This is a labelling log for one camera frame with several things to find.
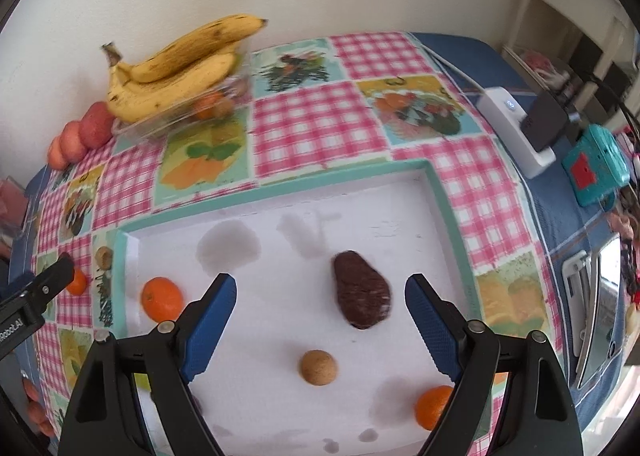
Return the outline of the orange tangerine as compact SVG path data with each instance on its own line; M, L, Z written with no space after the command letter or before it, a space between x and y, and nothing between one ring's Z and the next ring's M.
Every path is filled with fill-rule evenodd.
M453 390L450 386L438 386L422 393L413 407L416 423L427 431L433 431Z
M72 296L81 296L88 288L88 278L80 268L74 268L74 276L66 286L66 291Z
M140 303L145 314L157 323L176 320L184 308L182 291L166 277L148 280L142 288Z

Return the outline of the dark avocado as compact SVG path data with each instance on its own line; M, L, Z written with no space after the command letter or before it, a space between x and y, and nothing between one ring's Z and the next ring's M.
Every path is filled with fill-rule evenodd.
M336 303L344 319L357 329L369 329L386 320L392 308L387 280L354 250L332 260Z

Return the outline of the brown round kiwi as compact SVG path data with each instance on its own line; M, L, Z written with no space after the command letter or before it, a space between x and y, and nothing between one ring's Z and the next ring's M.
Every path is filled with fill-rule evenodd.
M332 384L337 378L338 366L334 357L328 352L310 350L300 358L298 372L307 384L322 387Z

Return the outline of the orange tangerine at tray corner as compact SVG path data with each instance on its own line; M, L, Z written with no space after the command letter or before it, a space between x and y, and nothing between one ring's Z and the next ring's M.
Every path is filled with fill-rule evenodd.
M453 390L450 386L438 386L422 393L413 407L416 423L427 431L433 431Z

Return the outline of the clear acrylic box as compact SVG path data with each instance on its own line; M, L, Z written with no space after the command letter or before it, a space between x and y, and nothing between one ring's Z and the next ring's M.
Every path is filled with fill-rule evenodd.
M0 205L2 233L12 239L20 237L29 210L29 198L24 187L10 176L1 180Z

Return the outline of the white tray with teal rim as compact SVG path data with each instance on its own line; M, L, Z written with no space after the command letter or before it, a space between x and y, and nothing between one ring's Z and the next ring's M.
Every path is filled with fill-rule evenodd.
M336 303L332 260L354 250L390 285L392 308L369 329ZM172 280L201 298L233 276L235 307L206 371L190 388L229 455L412 455L427 437L413 404L446 382L407 310L405 283L424 275L468 317L473 274L442 184L427 161L366 164L150 216L115 237L119 335L153 327L143 285ZM332 384L299 375L305 352L337 362Z

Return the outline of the small orange-red apple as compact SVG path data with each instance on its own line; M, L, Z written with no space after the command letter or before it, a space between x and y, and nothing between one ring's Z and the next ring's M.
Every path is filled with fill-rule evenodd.
M59 136L56 136L49 145L47 161L49 167L56 171L64 171L68 166L68 161L62 152Z

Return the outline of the middle red apple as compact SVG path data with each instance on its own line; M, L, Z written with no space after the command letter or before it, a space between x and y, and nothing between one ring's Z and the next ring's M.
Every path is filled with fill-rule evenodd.
M88 148L80 139L80 121L68 122L60 134L62 154L70 164L78 164L88 153Z

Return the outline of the silver metal tray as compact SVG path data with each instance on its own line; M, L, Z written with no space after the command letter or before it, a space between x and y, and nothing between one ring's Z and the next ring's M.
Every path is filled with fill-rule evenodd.
M619 234L595 250L580 250L562 264L577 389L596 376L620 347L614 329L621 277Z

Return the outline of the large red apple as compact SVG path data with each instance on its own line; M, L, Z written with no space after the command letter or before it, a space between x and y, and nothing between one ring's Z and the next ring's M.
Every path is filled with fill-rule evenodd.
M88 150L97 150L112 138L115 117L104 102L93 103L79 123L79 138Z

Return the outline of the lower yellow banana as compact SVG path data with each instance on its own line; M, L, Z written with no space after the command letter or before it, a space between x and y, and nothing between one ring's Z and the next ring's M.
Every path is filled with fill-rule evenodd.
M134 81L122 68L117 54L110 54L108 111L133 124L182 103L220 83L232 71L235 54L212 54L167 79L147 84Z

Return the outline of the yellow banana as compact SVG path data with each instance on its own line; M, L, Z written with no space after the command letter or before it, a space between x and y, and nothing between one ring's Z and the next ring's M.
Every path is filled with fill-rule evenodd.
M233 14L198 27L141 63L125 63L114 43L102 50L111 66L119 66L135 82L151 83L182 72L188 66L221 50L233 42L242 41L268 24L268 20L250 14Z
M235 54L212 54L167 79L147 84L134 81L122 68L117 54L110 54L108 111L133 124L182 103L220 83L232 71Z

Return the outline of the teal toy case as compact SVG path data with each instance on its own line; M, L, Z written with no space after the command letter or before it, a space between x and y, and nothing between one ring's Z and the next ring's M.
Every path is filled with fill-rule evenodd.
M562 160L578 204L588 207L624 187L630 180L625 156L614 135L590 124Z

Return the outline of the white power strip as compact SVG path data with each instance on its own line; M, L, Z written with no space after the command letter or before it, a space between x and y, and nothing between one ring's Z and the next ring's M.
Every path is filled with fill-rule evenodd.
M526 112L505 88L496 86L485 89L475 106L527 179L536 178L555 162L555 153L551 147L536 152L526 138L521 130Z

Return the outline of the black power adapter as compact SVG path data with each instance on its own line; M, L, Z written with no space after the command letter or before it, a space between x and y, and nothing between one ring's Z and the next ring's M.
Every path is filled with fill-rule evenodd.
M540 91L529 106L520 130L537 153L551 147L570 124L580 119L579 112L568 103L562 105L550 91Z

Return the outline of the clear plastic fruit container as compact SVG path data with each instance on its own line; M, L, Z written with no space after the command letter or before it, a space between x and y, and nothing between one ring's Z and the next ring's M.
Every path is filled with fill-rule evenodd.
M214 54L231 52L235 54L234 67L216 86L133 124L115 117L112 133L134 144L154 142L189 124L230 116L250 96L250 51L245 43L232 43Z

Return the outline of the pink checkered fruit tablecloth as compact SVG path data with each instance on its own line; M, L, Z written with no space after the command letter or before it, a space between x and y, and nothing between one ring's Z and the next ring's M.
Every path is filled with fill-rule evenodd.
M540 326L562 346L559 299L544 240L521 179L471 91L444 66L507 84L494 50L442 34L360 32L255 53L252 86L215 135L235 152L219 170L176 179L202 124L136 143L115 136L62 171L51 171L38 202L32 266L68 251L91 288L61 294L35 340L48 421L60 428L75 367L92 332L115 323L116 300L96 263L123 225L196 202L288 180L401 159L434 167L458 224L473 280L466 295L488 320Z

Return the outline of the upper yellow banana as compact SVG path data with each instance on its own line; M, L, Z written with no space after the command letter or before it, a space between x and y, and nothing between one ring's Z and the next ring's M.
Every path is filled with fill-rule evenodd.
M114 43L102 50L111 66L119 66L135 82L151 83L182 72L188 66L221 50L233 42L242 41L268 24L268 20L250 14L233 14L198 27L141 63L125 63Z

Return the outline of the white shelf unit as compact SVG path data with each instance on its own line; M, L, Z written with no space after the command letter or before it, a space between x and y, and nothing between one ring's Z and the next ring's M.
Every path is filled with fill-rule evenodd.
M529 68L516 54L516 40L524 23L531 0L520 0L508 38L502 47L502 57L525 76L536 90L544 87L540 75ZM602 55L593 67L593 75L604 78L624 39L634 34L631 19L619 0L541 0L571 22L580 32L591 39Z

